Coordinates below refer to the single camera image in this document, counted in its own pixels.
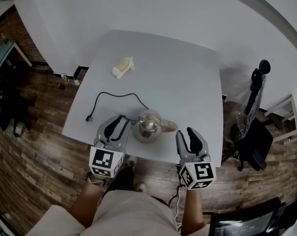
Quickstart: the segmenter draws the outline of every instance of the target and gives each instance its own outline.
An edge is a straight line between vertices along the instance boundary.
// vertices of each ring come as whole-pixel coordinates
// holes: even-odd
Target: shoe
[[[135,186],[135,191],[136,192],[143,192],[146,193],[147,192],[147,186],[145,185],[144,182],[139,182],[136,184]]]
[[[130,155],[127,160],[126,160],[126,165],[128,167],[131,167],[132,169],[134,169],[135,165],[137,164],[137,157],[136,156],[133,156],[133,155]]]

